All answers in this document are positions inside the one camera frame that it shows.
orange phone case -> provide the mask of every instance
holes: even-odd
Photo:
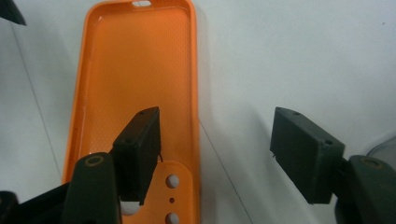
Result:
[[[138,111],[161,111],[163,162],[158,162],[145,204],[124,223],[199,223],[200,175],[196,20],[190,0],[104,2],[87,14],[63,182],[75,163],[108,152]],[[166,185],[177,175],[179,185]]]

white surface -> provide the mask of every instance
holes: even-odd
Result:
[[[0,21],[0,187],[26,200],[59,183],[96,1],[15,2],[28,26]],[[193,2],[203,223],[334,223],[333,204],[307,204],[272,158],[274,110],[305,114],[346,158],[396,135],[396,3]]]

